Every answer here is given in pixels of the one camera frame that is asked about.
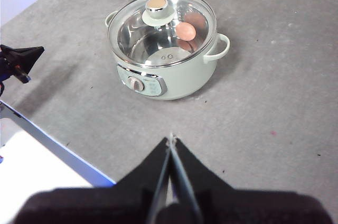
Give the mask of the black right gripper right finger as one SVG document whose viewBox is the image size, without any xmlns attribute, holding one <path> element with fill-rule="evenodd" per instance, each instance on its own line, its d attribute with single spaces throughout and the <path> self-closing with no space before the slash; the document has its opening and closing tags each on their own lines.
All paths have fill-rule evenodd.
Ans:
<svg viewBox="0 0 338 224">
<path fill-rule="evenodd" d="M 193 223 L 263 223 L 262 193 L 231 187 L 178 138 L 171 140 L 171 169 L 179 204 Z"/>
</svg>

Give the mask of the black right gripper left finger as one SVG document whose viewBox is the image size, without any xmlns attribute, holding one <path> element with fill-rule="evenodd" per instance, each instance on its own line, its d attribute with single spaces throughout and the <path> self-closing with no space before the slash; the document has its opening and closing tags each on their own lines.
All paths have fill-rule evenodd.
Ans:
<svg viewBox="0 0 338 224">
<path fill-rule="evenodd" d="M 80 223 L 145 223 L 166 158 L 164 137 L 145 159 L 109 188 L 88 191 Z"/>
</svg>

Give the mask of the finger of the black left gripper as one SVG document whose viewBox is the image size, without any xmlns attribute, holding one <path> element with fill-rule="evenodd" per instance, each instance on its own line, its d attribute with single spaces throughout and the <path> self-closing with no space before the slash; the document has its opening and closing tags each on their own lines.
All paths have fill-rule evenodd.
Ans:
<svg viewBox="0 0 338 224">
<path fill-rule="evenodd" d="M 29 76 L 29 72 L 31 71 L 31 67 L 23 67 L 19 64 L 15 65 L 13 70 L 13 75 L 21 82 L 21 83 L 28 83 L 31 80 Z"/>
<path fill-rule="evenodd" d="M 1 58 L 4 58 L 9 69 L 20 68 L 24 73 L 29 73 L 44 52 L 44 47 L 11 48 L 1 45 Z"/>
</svg>

